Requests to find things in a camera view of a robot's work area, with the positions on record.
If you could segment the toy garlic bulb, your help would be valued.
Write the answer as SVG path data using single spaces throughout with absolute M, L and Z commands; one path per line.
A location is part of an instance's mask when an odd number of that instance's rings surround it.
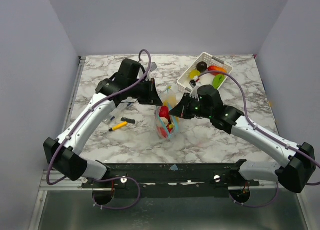
M 164 124 L 165 126 L 167 126 L 167 125 L 169 124 L 169 121 L 168 121 L 167 118 L 165 118 L 165 117 L 160 117 L 160 119 L 161 119 L 161 121 L 163 122 L 163 124 Z

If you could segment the red toy apple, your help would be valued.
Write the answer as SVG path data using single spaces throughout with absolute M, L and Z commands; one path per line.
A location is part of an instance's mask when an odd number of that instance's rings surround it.
M 161 108 L 159 110 L 159 117 L 168 118 L 169 116 L 170 116 L 170 114 L 169 114 L 168 106 L 161 106 Z

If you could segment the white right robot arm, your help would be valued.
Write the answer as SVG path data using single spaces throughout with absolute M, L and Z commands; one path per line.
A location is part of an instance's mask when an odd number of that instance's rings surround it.
M 207 118 L 215 128 L 251 143 L 274 159 L 273 162 L 244 161 L 230 173 L 234 185 L 265 180 L 278 182 L 294 193 L 302 192 L 316 169 L 312 162 L 314 148 L 310 144 L 298 145 L 253 123 L 238 108 L 224 104 L 219 91 L 211 85 L 200 86 L 197 95 L 195 98 L 185 93 L 169 113 L 183 119 Z

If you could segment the red toy tomato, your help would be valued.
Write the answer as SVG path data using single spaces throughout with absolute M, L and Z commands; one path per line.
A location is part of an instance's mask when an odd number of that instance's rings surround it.
M 163 128 L 163 127 L 157 127 L 157 132 L 160 137 L 167 139 L 170 136 L 172 129 L 169 128 Z

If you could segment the clear zip top bag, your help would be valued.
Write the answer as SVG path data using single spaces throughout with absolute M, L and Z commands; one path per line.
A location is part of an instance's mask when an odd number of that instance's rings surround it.
M 166 89 L 160 93 L 160 99 L 163 105 L 155 108 L 155 129 L 160 138 L 170 139 L 176 135 L 180 129 L 179 118 L 170 115 L 170 110 L 178 104 L 177 96 L 171 89 L 171 86 L 167 86 Z

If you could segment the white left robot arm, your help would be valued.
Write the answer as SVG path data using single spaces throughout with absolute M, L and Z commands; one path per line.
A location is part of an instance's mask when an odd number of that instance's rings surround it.
M 72 181 L 81 177 L 93 178 L 99 187 L 110 184 L 108 167 L 81 157 L 81 152 L 100 123 L 127 98 L 142 105 L 162 106 L 154 78 L 147 77 L 143 65 L 124 59 L 110 78 L 99 82 L 88 105 L 78 118 L 57 138 L 47 138 L 43 144 L 49 168 L 54 168 Z

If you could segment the yellow toy lemon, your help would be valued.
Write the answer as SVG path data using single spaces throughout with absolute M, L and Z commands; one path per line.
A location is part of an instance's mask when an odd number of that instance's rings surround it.
M 170 105 L 172 108 L 175 107 L 178 103 L 175 95 L 169 95 L 166 101 L 167 101 L 167 104 Z

